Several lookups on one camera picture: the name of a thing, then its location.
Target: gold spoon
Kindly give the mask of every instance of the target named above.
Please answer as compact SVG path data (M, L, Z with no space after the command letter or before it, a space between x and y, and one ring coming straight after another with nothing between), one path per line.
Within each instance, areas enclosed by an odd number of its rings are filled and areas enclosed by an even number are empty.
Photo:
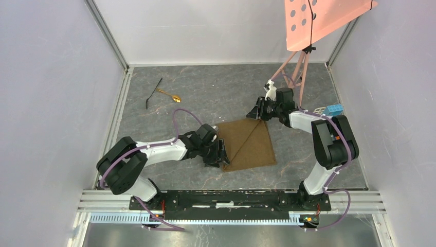
M178 96L178 95L176 95L176 94L169 94L169 93L165 92L165 91L162 90L162 89L156 89L156 91L171 96L171 98L172 98L174 101L176 101L177 103L180 103L180 102L181 102L181 98L180 98L180 96Z

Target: pink panel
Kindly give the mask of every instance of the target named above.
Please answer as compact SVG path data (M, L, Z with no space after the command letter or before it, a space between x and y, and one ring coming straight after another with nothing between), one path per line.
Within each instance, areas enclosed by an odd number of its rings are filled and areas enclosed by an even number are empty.
M311 43L311 10L314 15L312 43L352 21L371 8L371 0L284 0L286 46L298 51Z

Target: black mounting plate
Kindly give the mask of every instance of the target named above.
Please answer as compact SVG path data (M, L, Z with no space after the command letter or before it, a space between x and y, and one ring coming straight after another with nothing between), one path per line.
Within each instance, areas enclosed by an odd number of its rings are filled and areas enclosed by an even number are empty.
M161 196L165 201L165 219L169 220L289 219L289 211L316 211L317 203L321 211L332 210L326 194L318 202L300 206L296 190L167 190ZM143 210L133 197L129 209ZM151 210L162 210L162 206Z

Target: white wall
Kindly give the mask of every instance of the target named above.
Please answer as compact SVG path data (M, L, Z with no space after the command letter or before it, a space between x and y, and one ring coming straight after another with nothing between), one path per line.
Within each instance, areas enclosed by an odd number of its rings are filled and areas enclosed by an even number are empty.
M96 0L129 64L283 62L284 0ZM325 62L343 28L316 43Z
M83 0L0 2L0 246L65 246L122 69Z
M371 187L398 246L435 246L435 1L401 0L364 14L333 78Z

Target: brown cloth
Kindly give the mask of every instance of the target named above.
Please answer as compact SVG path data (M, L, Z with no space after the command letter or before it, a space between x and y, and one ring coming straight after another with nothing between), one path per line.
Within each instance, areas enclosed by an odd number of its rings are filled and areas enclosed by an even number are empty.
M224 139L230 165L223 171L237 171L260 166L275 165L273 144L268 127L262 120L245 118L218 123L218 136Z

